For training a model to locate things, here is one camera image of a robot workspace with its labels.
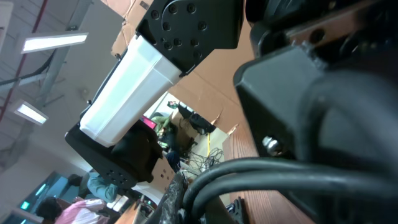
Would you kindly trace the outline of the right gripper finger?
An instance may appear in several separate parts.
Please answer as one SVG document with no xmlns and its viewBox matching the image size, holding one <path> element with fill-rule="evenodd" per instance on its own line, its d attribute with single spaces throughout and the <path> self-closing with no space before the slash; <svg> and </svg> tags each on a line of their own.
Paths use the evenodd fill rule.
<svg viewBox="0 0 398 224">
<path fill-rule="evenodd" d="M 262 157 L 397 183 L 397 2 L 247 1 L 234 87 Z"/>
</svg>

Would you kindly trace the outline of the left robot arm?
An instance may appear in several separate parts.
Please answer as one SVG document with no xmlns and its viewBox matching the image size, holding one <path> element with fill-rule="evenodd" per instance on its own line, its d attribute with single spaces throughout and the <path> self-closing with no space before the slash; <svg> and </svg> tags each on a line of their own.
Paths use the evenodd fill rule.
<svg viewBox="0 0 398 224">
<path fill-rule="evenodd" d="M 238 46 L 243 7 L 242 0 L 153 1 L 66 142 L 107 183 L 151 182 L 162 150 L 141 116 L 212 51 Z"/>
</svg>

